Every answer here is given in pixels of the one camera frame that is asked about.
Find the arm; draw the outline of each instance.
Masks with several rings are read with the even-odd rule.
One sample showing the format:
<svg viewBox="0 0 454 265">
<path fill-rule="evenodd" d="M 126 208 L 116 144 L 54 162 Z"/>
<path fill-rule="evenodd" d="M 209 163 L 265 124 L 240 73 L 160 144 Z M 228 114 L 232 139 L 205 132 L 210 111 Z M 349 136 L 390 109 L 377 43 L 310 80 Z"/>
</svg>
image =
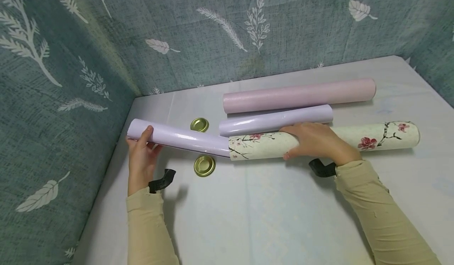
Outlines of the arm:
<svg viewBox="0 0 454 265">
<path fill-rule="evenodd" d="M 358 150 L 323 124 L 295 124 L 281 129 L 295 135 L 299 146 L 284 155 L 331 158 L 337 167 L 337 189 L 352 205 L 377 265 L 439 265 L 440 262 L 396 205 Z"/>
<path fill-rule="evenodd" d="M 126 199 L 128 209 L 128 264 L 178 265 L 164 223 L 161 193 L 143 188 Z"/>
<path fill-rule="evenodd" d="M 150 193 L 156 161 L 162 146 L 148 143 L 153 127 L 148 126 L 138 141 L 129 146 L 128 265 L 179 265 L 162 212 L 161 193 Z"/>
<path fill-rule="evenodd" d="M 377 265 L 439 265 L 418 230 L 397 206 L 368 161 L 337 167 L 337 190 L 359 217 Z"/>
</svg>

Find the black strap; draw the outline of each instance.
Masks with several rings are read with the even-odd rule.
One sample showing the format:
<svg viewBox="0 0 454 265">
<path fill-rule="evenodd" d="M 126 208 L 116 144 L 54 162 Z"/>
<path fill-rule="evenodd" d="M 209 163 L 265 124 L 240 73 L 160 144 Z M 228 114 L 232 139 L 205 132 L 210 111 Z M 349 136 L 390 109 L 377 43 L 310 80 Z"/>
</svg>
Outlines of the black strap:
<svg viewBox="0 0 454 265">
<path fill-rule="evenodd" d="M 316 176 L 320 178 L 328 178 L 336 175 L 336 164 L 331 163 L 325 166 L 320 159 L 315 159 L 309 162 L 309 166 Z"/>
<path fill-rule="evenodd" d="M 150 193 L 156 193 L 158 190 L 163 190 L 171 184 L 173 177 L 175 176 L 175 171 L 173 169 L 165 169 L 164 176 L 161 179 L 153 180 L 148 183 L 150 187 Z"/>
</svg>

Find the glossy purple paper tube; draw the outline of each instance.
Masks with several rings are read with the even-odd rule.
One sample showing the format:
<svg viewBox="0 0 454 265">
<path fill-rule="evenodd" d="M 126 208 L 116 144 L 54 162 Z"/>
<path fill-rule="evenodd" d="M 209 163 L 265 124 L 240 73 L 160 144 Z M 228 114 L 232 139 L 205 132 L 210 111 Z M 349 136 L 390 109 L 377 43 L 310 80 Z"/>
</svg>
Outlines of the glossy purple paper tube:
<svg viewBox="0 0 454 265">
<path fill-rule="evenodd" d="M 149 142 L 202 154 L 229 158 L 228 138 L 193 130 L 181 130 L 164 124 L 134 119 L 128 128 L 128 138 L 139 139 L 147 126 L 153 126 Z"/>
<path fill-rule="evenodd" d="M 371 100 L 376 92 L 373 79 L 364 78 L 305 86 L 224 94 L 225 113 L 311 107 Z"/>
<path fill-rule="evenodd" d="M 287 125 L 297 122 L 320 122 L 333 121 L 333 110 L 328 105 L 306 107 L 304 109 L 287 110 L 267 115 L 244 116 L 235 119 L 227 119 L 219 124 L 219 135 L 230 137 L 238 135 L 254 134 L 279 130 Z"/>
</svg>

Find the hand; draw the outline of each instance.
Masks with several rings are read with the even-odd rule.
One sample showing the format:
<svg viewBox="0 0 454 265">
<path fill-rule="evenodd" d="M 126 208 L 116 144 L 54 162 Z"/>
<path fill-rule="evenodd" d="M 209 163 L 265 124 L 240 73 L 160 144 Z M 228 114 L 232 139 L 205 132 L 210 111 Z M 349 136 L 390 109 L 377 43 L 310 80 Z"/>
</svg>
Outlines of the hand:
<svg viewBox="0 0 454 265">
<path fill-rule="evenodd" d="M 281 128 L 280 131 L 298 137 L 300 145 L 284 155 L 284 160 L 298 156 L 331 158 L 337 166 L 362 160 L 359 151 L 340 139 L 327 125 L 298 123 Z"/>
<path fill-rule="evenodd" d="M 138 141 L 126 138 L 129 146 L 128 196 L 146 188 L 153 180 L 156 160 L 162 145 L 147 142 L 151 134 L 153 134 L 153 127 L 149 125 Z"/>
</svg>

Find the left hand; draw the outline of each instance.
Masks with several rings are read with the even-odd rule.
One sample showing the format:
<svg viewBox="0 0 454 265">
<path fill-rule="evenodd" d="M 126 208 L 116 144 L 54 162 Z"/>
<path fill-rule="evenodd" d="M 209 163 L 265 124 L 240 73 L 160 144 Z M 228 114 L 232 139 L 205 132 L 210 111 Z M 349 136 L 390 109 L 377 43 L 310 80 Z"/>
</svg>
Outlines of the left hand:
<svg viewBox="0 0 454 265">
<path fill-rule="evenodd" d="M 129 146 L 128 196 L 146 188 L 153 180 L 156 160 L 162 145 L 147 142 L 151 134 L 153 134 L 153 126 L 149 125 L 138 141 L 126 138 Z"/>
</svg>

